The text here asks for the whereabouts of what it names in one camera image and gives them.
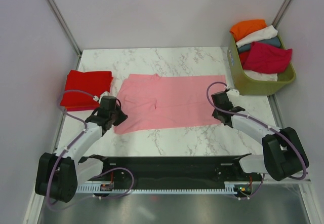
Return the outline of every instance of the red folded cloth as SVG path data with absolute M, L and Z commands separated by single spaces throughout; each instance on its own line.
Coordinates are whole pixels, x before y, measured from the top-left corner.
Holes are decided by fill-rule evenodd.
M 240 53 L 238 56 L 239 56 L 239 59 L 241 60 L 241 64 L 242 66 L 245 64 L 245 61 L 247 60 L 248 56 L 250 54 L 250 51 L 246 51 L 246 52 L 242 52 Z
M 292 49 L 280 49 L 265 43 L 253 42 L 243 69 L 259 73 L 281 73 L 287 68 L 291 58 Z
M 110 92 L 112 79 L 111 71 L 80 72 L 71 70 L 67 76 L 64 90 L 81 90 L 100 97 L 105 91 Z M 68 109 L 80 110 L 78 108 L 98 107 L 99 103 L 88 95 L 70 92 L 64 94 L 60 105 Z

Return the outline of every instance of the gray floor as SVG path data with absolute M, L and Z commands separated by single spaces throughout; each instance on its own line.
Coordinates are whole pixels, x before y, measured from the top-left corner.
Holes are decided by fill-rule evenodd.
M 40 217 L 41 224 L 309 223 L 298 186 L 279 184 L 262 186 L 248 201 L 220 195 L 133 194 L 118 200 L 91 198 L 58 213 L 44 208 Z

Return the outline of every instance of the plastic bin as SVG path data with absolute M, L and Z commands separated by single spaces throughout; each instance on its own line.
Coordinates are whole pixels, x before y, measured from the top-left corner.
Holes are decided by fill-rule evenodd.
M 284 49 L 282 40 L 280 36 L 278 37 L 281 42 L 281 48 Z M 257 81 L 251 79 L 244 73 L 233 36 L 231 36 L 230 45 L 227 50 L 227 58 L 234 85 L 240 95 L 272 95 L 283 86 L 294 81 L 296 76 L 295 70 L 290 62 L 283 73 L 278 73 L 278 81 Z

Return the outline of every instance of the pink t-shirt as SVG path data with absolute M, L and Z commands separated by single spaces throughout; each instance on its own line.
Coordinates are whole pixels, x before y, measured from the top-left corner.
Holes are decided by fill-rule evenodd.
M 219 124 L 206 98 L 207 87 L 215 81 L 225 82 L 225 76 L 131 74 L 117 95 L 128 119 L 114 128 L 115 133 Z M 214 85 L 211 94 L 223 90 L 223 85 Z

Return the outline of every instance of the table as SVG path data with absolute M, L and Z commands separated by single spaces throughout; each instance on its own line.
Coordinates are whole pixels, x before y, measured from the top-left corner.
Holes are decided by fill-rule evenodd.
M 233 86 L 227 47 L 151 48 L 84 50 L 78 70 L 110 70 L 114 76 L 111 95 L 116 96 L 123 80 L 131 73 L 165 77 L 224 74 Z M 266 96 L 234 96 L 234 106 L 275 125 Z M 86 119 L 91 111 L 71 114 Z M 83 124 L 65 118 L 59 147 L 67 145 L 83 129 Z M 224 156 L 262 154 L 261 145 L 242 132 L 224 125 L 143 130 L 116 135 L 113 130 L 94 143 L 85 156 Z

